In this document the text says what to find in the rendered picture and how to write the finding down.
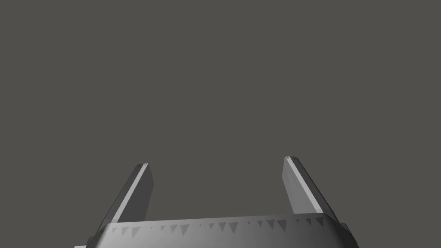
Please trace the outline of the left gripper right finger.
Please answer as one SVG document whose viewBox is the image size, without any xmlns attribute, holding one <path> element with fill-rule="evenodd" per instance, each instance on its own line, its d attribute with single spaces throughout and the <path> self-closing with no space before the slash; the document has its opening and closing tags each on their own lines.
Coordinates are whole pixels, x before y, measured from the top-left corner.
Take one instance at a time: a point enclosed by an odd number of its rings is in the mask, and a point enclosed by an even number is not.
<svg viewBox="0 0 441 248">
<path fill-rule="evenodd" d="M 297 157 L 284 158 L 282 180 L 294 214 L 323 213 L 339 221 Z"/>
</svg>

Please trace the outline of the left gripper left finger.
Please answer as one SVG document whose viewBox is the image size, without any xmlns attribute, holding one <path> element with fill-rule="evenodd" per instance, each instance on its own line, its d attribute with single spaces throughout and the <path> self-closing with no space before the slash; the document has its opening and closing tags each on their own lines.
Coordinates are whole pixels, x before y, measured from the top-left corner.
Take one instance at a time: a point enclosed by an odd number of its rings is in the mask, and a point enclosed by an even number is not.
<svg viewBox="0 0 441 248">
<path fill-rule="evenodd" d="M 110 223 L 143 222 L 154 187 L 149 164 L 137 164 L 98 230 Z"/>
</svg>

